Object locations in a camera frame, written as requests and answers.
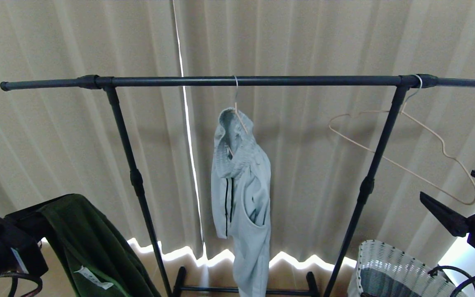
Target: light under curtain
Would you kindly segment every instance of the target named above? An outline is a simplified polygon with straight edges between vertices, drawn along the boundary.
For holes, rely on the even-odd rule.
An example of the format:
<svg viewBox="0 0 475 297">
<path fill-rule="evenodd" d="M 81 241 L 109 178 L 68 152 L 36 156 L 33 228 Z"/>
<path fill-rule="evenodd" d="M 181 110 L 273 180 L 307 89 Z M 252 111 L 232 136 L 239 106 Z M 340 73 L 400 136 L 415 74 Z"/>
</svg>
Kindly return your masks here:
<svg viewBox="0 0 475 297">
<path fill-rule="evenodd" d="M 169 1 L 0 2 L 0 81 L 113 76 L 401 75 L 475 79 L 475 2 Z M 235 87 L 186 88 L 200 214 L 183 92 L 118 88 L 164 252 L 196 257 L 230 248 L 212 222 L 209 176 L 219 112 Z M 388 107 L 386 87 L 243 87 L 239 109 L 269 156 L 271 256 L 333 263 L 371 154 L 336 136 L 341 113 Z M 411 115 L 475 169 L 475 90 L 421 90 Z M 336 127 L 375 147 L 385 115 Z M 473 189 L 439 142 L 399 118 L 385 155 L 460 196 Z M 109 103 L 81 89 L 0 90 L 0 215 L 81 193 L 126 238 L 149 244 Z M 378 239 L 435 264 L 452 237 L 419 202 L 424 191 L 463 215 L 475 212 L 383 162 L 348 256 Z"/>
</svg>

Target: white woven basket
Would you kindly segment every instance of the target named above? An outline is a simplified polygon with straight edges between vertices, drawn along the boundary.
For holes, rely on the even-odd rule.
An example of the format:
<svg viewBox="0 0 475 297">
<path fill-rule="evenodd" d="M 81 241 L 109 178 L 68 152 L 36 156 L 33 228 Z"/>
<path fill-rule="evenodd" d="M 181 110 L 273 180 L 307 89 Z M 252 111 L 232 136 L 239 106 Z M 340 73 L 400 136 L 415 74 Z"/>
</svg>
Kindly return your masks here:
<svg viewBox="0 0 475 297">
<path fill-rule="evenodd" d="M 424 263 L 377 240 L 364 241 L 351 282 L 349 297 L 448 297 L 456 288 L 441 276 L 428 275 Z M 458 297 L 467 297 L 459 293 Z"/>
</svg>

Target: wooden floor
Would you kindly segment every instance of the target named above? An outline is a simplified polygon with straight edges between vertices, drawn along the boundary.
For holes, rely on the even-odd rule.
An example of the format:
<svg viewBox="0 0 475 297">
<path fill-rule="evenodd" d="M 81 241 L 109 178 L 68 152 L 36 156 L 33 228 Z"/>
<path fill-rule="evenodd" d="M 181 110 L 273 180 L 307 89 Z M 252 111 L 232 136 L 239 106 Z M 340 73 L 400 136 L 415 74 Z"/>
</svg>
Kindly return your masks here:
<svg viewBox="0 0 475 297">
<path fill-rule="evenodd" d="M 38 297 L 73 297 L 71 284 L 69 283 L 63 268 L 61 267 L 58 258 L 54 254 L 49 244 L 44 244 L 43 255 L 47 265 L 49 266 L 49 272 L 42 276 L 43 290 L 39 293 Z M 143 261 L 148 274 L 157 286 L 162 296 L 165 296 L 164 285 L 160 278 L 160 273 L 156 264 L 155 257 L 152 252 L 146 254 L 140 254 L 137 252 L 140 259 Z M 232 262 L 224 260 L 219 262 L 213 267 L 201 266 L 197 267 L 194 260 L 190 255 L 177 258 L 173 261 L 165 262 L 166 271 L 170 284 L 173 287 L 175 278 L 179 267 L 185 266 L 187 269 L 186 285 L 202 285 L 202 286 L 235 286 L 235 282 L 232 278 Z M 306 269 L 298 270 L 286 261 L 279 261 L 271 267 L 269 272 L 269 289 L 298 289 L 306 290 L 307 281 L 306 274 L 308 271 L 312 271 L 315 275 L 319 290 L 323 293 L 325 286 L 327 285 L 330 277 L 330 271 L 326 271 L 318 265 L 312 264 Z M 346 296 L 347 286 L 353 268 L 344 265 L 339 274 L 339 278 L 336 282 L 334 293 L 332 296 L 344 297 Z M 0 297 L 6 297 L 10 290 L 10 279 L 0 279 Z M 32 284 L 26 280 L 21 280 L 18 285 L 16 296 L 25 294 L 26 292 L 34 289 L 35 284 Z M 203 293 L 203 292 L 184 292 L 183 297 L 193 296 L 235 296 L 237 294 L 232 293 Z"/>
</svg>

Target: black metal clothes rack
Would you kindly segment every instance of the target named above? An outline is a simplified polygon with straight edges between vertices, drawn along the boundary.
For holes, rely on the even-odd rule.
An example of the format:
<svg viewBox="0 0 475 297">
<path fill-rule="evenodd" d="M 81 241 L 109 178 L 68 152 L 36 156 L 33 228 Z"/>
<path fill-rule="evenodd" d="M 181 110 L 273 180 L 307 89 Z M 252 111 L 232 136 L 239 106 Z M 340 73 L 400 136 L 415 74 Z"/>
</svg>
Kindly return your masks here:
<svg viewBox="0 0 475 297">
<path fill-rule="evenodd" d="M 456 79 L 456 78 L 438 78 L 433 75 L 419 75 L 423 81 L 423 88 L 435 86 L 448 87 L 475 87 L 474 79 Z M 398 75 L 398 76 L 245 76 L 237 77 L 240 86 L 395 86 L 395 94 L 393 96 L 390 112 L 384 124 L 384 128 L 375 150 L 375 155 L 368 173 L 360 185 L 357 203 L 349 226 L 347 228 L 341 250 L 338 254 L 335 268 L 332 271 L 331 278 L 327 284 L 324 297 L 331 295 L 338 272 L 340 271 L 343 258 L 347 253 L 351 239 L 358 224 L 362 209 L 368 201 L 369 195 L 373 191 L 375 184 L 375 174 L 381 162 L 384 150 L 392 133 L 395 120 L 397 119 L 400 107 L 404 101 L 406 92 L 410 88 L 418 88 L 420 81 L 414 75 Z M 106 92 L 115 116 L 120 139 L 126 153 L 126 158 L 130 168 L 130 179 L 134 191 L 138 197 L 140 207 L 145 220 L 146 228 L 149 233 L 151 244 L 153 247 L 157 245 L 157 235 L 151 221 L 151 215 L 144 194 L 143 179 L 137 169 L 131 144 L 129 142 L 126 124 L 120 109 L 119 98 L 117 95 L 117 87 L 176 87 L 176 86 L 235 86 L 236 78 L 228 77 L 100 77 L 98 75 L 85 75 L 76 79 L 55 79 L 55 80 L 36 80 L 36 81 L 19 81 L 6 82 L 3 81 L 0 87 L 4 91 L 38 89 L 38 88 L 64 88 L 64 87 L 80 87 L 91 90 L 102 89 Z M 155 248 L 155 257 L 157 265 L 164 282 L 166 295 L 168 297 L 179 297 L 183 291 L 202 291 L 202 292 L 232 292 L 237 293 L 237 288 L 214 288 L 214 287 L 198 287 L 186 286 L 184 280 L 186 277 L 185 267 L 179 269 L 179 274 L 175 281 L 172 291 L 170 287 L 166 269 L 162 262 L 162 255 L 159 248 Z M 312 272 L 307 274 L 307 282 L 309 290 L 267 290 L 268 295 L 293 295 L 293 296 L 312 296 L 318 297 L 319 291 L 316 286 L 315 277 Z"/>
</svg>

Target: green garment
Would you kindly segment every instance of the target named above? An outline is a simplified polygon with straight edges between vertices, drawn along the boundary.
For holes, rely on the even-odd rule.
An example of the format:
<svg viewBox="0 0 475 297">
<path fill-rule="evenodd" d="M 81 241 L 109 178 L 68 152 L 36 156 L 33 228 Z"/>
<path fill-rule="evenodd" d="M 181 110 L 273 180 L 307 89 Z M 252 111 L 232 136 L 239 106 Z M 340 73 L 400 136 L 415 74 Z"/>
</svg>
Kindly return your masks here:
<svg viewBox="0 0 475 297">
<path fill-rule="evenodd" d="M 47 240 L 78 297 L 160 297 L 126 239 L 85 197 L 70 194 L 38 211 L 54 229 Z"/>
</svg>

